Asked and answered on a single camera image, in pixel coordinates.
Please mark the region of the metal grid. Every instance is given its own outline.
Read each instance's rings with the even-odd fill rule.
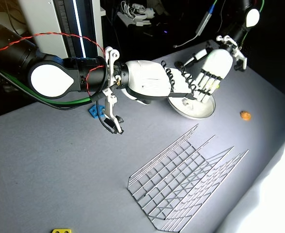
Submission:
[[[128,190],[158,230],[179,232],[210,198],[225,177],[247,154],[225,162],[234,147],[205,159],[189,142],[193,127],[135,172]]]

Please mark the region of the tabletop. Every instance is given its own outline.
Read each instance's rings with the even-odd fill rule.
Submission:
[[[156,62],[173,67],[205,46]],[[197,74],[201,65],[190,71]],[[179,115],[167,100],[144,106],[116,95],[123,135],[107,132],[89,114],[90,106],[60,111],[34,103],[0,116],[0,232],[157,232],[128,192],[128,178],[199,124],[193,135],[197,146],[216,135],[202,154],[231,146],[233,154],[250,150],[183,231],[210,233],[285,141],[285,95],[250,68],[230,71],[214,94],[214,114],[204,120]],[[85,93],[69,94],[82,97]],[[251,121],[241,119],[242,110],[252,114]]]

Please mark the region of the orange object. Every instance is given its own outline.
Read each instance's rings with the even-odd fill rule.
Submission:
[[[243,119],[243,120],[246,120],[246,121],[249,121],[251,120],[251,114],[247,111],[241,111],[240,112],[240,117]]]

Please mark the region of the blue toy brick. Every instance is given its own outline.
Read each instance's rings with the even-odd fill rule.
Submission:
[[[99,108],[99,115],[100,117],[104,117],[104,113],[103,113],[103,109],[105,108],[103,105],[99,105],[98,106]],[[94,119],[97,119],[98,118],[98,115],[97,115],[97,108],[96,108],[96,104],[93,105],[90,109],[89,109],[89,112],[90,114],[93,116]]]

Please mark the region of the metal frame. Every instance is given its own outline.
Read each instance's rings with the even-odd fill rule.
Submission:
[[[180,232],[195,217],[248,150],[228,160],[231,147],[208,159],[189,142],[190,129],[128,180],[128,190],[160,231]]]

